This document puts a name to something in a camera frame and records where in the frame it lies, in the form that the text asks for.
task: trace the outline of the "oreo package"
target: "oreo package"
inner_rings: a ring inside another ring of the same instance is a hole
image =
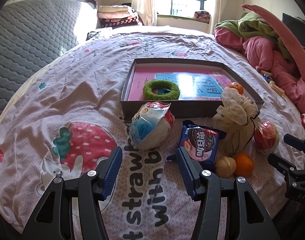
[[[203,169],[215,172],[214,159],[218,141],[225,138],[226,133],[212,127],[199,126],[190,120],[183,121],[182,133],[178,147],[184,147],[191,159],[200,163]],[[176,155],[167,157],[175,160]]]

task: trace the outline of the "white curtain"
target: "white curtain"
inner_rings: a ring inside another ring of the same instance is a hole
[[[221,16],[226,6],[227,0],[207,0],[209,9],[208,12],[211,15],[208,33],[214,34],[214,27],[217,23],[221,22]]]
[[[132,0],[131,6],[137,11],[144,25],[157,25],[155,0]]]

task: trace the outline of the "tangerine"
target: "tangerine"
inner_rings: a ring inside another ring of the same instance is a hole
[[[236,176],[248,177],[254,171],[254,161],[249,155],[245,153],[237,154],[235,157],[235,162],[236,162],[236,170],[235,170]]]
[[[244,93],[244,88],[237,82],[232,82],[228,87],[237,89],[240,95]]]

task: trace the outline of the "television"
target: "television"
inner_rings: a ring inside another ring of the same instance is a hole
[[[305,49],[305,22],[285,13],[282,14],[282,22],[291,30]]]

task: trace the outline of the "window sill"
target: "window sill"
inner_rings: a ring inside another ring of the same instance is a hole
[[[181,16],[175,16],[175,15],[158,14],[157,17],[161,17],[161,18],[174,18],[174,19],[182,19],[182,20],[190,20],[190,21],[195,21],[195,22],[200,22],[200,23],[209,24],[209,23],[207,23],[207,22],[199,21],[199,20],[194,19],[194,18],[181,17]]]

